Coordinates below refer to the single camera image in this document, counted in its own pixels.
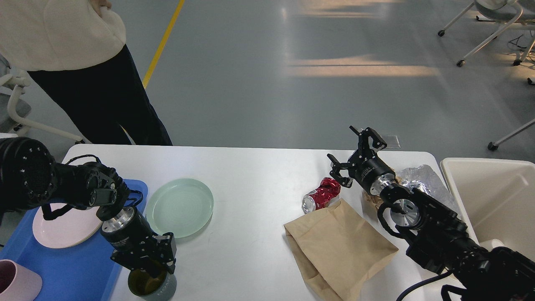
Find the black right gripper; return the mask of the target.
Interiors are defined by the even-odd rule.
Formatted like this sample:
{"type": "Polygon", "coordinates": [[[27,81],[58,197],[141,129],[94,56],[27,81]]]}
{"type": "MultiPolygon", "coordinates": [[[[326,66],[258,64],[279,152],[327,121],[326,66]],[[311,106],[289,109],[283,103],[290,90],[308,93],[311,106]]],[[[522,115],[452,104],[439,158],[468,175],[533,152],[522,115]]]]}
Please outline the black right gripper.
{"type": "Polygon", "coordinates": [[[349,128],[359,138],[356,152],[345,163],[328,153],[326,156],[331,162],[329,175],[346,188],[350,188],[353,180],[356,180],[367,194],[378,196],[385,187],[396,183],[394,171],[377,156],[377,152],[385,149],[387,143],[373,128],[349,128]],[[347,170],[349,176],[342,176],[342,170],[347,170]]]}

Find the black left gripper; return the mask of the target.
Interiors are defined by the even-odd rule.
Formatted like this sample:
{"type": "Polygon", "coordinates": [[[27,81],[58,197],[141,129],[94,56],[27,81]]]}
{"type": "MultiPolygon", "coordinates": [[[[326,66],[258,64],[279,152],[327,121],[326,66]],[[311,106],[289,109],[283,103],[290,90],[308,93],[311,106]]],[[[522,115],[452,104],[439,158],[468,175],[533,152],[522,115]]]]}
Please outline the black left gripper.
{"type": "Polygon", "coordinates": [[[104,221],[100,234],[113,247],[111,259],[131,270],[129,280],[163,279],[175,273],[174,233],[155,233],[136,207],[124,207],[104,221]]]}

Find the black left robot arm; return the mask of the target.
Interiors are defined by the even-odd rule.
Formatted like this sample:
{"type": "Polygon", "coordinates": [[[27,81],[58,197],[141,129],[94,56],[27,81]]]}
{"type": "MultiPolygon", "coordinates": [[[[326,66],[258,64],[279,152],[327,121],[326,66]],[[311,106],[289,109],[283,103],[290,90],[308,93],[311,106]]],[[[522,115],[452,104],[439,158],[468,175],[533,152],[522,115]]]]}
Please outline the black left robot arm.
{"type": "Polygon", "coordinates": [[[174,274],[173,233],[153,231],[138,210],[142,192],[129,188],[115,168],[99,158],[82,165],[59,163],[44,144],[25,137],[2,138],[0,156],[1,214],[40,208],[50,221],[96,207],[100,234],[113,247],[112,261],[151,278],[174,274]]]}

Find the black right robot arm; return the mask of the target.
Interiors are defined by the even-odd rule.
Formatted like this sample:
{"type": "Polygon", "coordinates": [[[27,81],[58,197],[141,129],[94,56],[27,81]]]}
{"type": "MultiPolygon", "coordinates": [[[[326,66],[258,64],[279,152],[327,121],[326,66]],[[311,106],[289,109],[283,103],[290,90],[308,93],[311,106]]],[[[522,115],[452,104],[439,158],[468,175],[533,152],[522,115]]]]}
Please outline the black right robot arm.
{"type": "Polygon", "coordinates": [[[534,262],[507,247],[491,251],[470,238],[457,213],[429,194],[399,183],[393,169],[379,156],[386,141],[373,129],[350,129],[359,141],[342,163],[332,155],[330,176],[343,187],[357,181],[369,196],[382,200],[377,213],[382,227],[407,242],[406,255],[435,276],[405,289],[398,300],[414,290],[450,275],[462,287],[443,285],[444,301],[458,295],[462,301],[533,301],[534,262]]]}

